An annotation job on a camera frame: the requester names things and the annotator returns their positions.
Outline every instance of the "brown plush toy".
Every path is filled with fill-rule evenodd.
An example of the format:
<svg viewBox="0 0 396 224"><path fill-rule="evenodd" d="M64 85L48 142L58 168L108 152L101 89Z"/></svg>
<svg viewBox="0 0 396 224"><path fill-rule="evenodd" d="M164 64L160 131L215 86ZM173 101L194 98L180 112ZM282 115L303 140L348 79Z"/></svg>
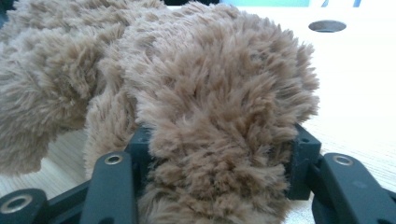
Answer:
<svg viewBox="0 0 396 224"><path fill-rule="evenodd" d="M150 127L140 223L279 223L294 124L317 111L312 47L226 5L20 0L0 31L0 173L88 135L87 176Z"/></svg>

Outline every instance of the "stuffed animal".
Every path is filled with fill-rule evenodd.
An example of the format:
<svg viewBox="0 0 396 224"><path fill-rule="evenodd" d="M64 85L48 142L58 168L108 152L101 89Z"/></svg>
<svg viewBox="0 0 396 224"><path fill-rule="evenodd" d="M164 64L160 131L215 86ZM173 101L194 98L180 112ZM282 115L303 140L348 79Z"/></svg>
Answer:
<svg viewBox="0 0 396 224"><path fill-rule="evenodd" d="M151 129L140 223L279 223L295 123L316 113L313 48L227 5L20 0L0 31L0 173L40 169L85 128L95 161Z"/></svg>

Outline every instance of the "wooden table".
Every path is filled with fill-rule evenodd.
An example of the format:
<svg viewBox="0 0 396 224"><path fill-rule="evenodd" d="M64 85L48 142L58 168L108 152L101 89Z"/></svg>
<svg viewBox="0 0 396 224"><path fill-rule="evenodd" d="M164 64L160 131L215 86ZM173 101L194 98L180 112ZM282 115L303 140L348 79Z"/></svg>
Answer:
<svg viewBox="0 0 396 224"><path fill-rule="evenodd" d="M339 152L363 162L377 181L396 191L396 16L390 9L245 7L292 29L312 43L320 79L318 116L304 127L322 142L322 153ZM313 21L336 20L344 31L311 31ZM52 198L84 181L83 131L50 145L42 171L0 176L0 197L16 189L39 188ZM285 223L313 223L311 202L292 204Z"/></svg>

